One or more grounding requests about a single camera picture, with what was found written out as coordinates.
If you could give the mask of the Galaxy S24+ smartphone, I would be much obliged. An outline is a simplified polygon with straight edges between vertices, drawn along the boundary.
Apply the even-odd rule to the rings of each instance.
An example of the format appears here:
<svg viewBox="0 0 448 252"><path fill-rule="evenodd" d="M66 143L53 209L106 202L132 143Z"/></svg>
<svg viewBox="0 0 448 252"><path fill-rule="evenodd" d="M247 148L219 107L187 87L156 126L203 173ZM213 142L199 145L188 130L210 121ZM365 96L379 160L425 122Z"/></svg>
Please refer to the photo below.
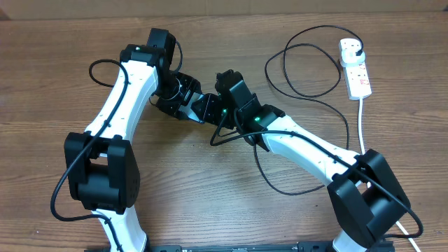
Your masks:
<svg viewBox="0 0 448 252"><path fill-rule="evenodd" d="M197 123L204 123L204 121L202 119L200 119L196 113L192 110L192 105L194 102L196 102L197 100L199 100L200 98L203 97L203 94L199 94L194 92L192 97L190 98L190 101L188 102L188 104L186 106L181 105L179 108L179 111L184 112L189 120L193 120Z"/></svg>

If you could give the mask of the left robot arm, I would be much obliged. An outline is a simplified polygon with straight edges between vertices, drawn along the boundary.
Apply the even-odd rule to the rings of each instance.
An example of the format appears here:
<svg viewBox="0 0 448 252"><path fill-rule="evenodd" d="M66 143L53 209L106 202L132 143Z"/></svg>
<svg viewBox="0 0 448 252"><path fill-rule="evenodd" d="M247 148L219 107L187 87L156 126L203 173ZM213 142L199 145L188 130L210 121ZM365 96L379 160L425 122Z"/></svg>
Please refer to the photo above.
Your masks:
<svg viewBox="0 0 448 252"><path fill-rule="evenodd" d="M201 98L200 83L171 70L180 46L165 29L153 28L144 45L129 44L115 64L118 77L97 117L84 133L68 134L64 142L67 171L74 200L97 218L110 242L110 251L149 251L148 235L139 224L135 202L140 173L132 150L135 129L150 98L156 107L179 120L200 121L191 109Z"/></svg>

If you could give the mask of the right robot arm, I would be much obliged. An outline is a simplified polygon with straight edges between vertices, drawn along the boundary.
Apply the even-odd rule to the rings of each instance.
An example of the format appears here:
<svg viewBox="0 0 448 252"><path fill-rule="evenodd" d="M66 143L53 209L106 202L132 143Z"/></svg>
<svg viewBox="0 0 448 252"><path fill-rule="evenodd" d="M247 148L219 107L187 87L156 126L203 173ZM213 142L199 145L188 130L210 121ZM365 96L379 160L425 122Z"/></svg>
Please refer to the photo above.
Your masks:
<svg viewBox="0 0 448 252"><path fill-rule="evenodd" d="M281 155L328 190L342 231L334 251L373 251L410 210L410 201L385 157L335 146L299 126L281 109L258 101L238 71L216 77L216 94L194 94L192 111L218 128L237 130L250 145Z"/></svg>

